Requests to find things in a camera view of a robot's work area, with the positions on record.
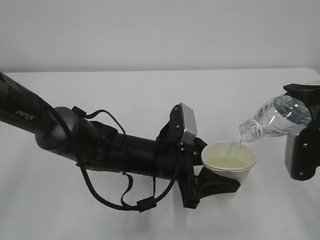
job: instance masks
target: black robotic arm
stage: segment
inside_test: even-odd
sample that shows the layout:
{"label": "black robotic arm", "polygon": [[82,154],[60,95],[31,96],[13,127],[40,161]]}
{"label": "black robotic arm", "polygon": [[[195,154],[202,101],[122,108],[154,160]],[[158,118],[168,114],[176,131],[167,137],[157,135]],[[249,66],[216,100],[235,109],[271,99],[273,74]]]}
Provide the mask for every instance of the black robotic arm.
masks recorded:
{"label": "black robotic arm", "polygon": [[[98,121],[89,121],[99,113],[107,113],[122,133]],[[217,175],[205,167],[194,174],[194,166],[202,165],[201,152],[207,145],[197,138],[192,109],[183,103],[174,106],[168,123],[156,140],[127,135],[117,120],[106,110],[87,115],[78,107],[52,108],[39,96],[0,73],[0,121],[35,134],[39,147],[76,161],[91,194],[104,205],[123,211],[145,211],[157,205],[178,182],[183,206],[195,209],[203,197],[236,192],[240,183]],[[91,184],[87,170],[122,172],[170,180],[158,197],[151,196],[131,206],[103,199]]]}

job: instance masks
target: gray wall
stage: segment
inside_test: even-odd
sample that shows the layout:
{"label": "gray wall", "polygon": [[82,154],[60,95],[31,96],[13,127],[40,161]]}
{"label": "gray wall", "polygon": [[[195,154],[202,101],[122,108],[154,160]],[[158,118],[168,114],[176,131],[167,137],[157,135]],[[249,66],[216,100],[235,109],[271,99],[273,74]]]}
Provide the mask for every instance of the gray wall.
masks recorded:
{"label": "gray wall", "polygon": [[320,70],[318,0],[4,0],[0,70]]}

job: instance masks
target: paper cup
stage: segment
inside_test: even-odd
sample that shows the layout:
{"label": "paper cup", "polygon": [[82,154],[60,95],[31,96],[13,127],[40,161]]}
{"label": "paper cup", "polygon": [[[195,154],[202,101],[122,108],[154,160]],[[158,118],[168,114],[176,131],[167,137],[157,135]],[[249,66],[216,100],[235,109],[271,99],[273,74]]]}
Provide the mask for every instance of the paper cup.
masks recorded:
{"label": "paper cup", "polygon": [[207,145],[201,153],[203,166],[215,174],[243,183],[256,164],[256,153],[235,141],[218,141]]}

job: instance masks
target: water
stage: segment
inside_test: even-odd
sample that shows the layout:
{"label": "water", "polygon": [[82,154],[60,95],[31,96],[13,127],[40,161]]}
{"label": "water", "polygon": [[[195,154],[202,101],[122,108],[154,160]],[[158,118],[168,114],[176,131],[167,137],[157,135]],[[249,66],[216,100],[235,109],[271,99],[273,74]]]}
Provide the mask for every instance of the water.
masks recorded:
{"label": "water", "polygon": [[241,160],[237,158],[237,155],[242,148],[243,143],[240,140],[239,143],[230,144],[225,157],[212,157],[209,158],[206,163],[211,166],[226,169],[240,169],[246,167]]}
{"label": "water", "polygon": [[210,166],[225,169],[240,169],[246,167],[246,164],[236,157],[212,157],[206,163]]}

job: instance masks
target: white table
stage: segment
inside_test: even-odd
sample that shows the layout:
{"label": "white table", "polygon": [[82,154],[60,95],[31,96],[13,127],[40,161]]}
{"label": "white table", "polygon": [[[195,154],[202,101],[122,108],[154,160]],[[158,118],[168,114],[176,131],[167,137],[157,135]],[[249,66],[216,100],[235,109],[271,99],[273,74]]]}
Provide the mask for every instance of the white table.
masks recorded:
{"label": "white table", "polygon": [[[107,109],[130,135],[154,139],[172,107],[194,110],[207,143],[239,140],[238,125],[283,85],[320,76],[307,68],[144,72],[8,73],[54,107]],[[114,126],[107,116],[98,121]],[[178,186],[157,208],[121,212],[97,202],[71,160],[37,147],[34,137],[0,123],[1,240],[315,240],[320,236],[320,174],[299,182],[284,165],[286,138],[250,144],[256,166],[231,200],[211,196],[182,207]],[[127,178],[91,172],[97,191],[119,203]],[[157,194],[169,182],[157,181]],[[152,179],[134,175],[126,200],[151,196]]]}

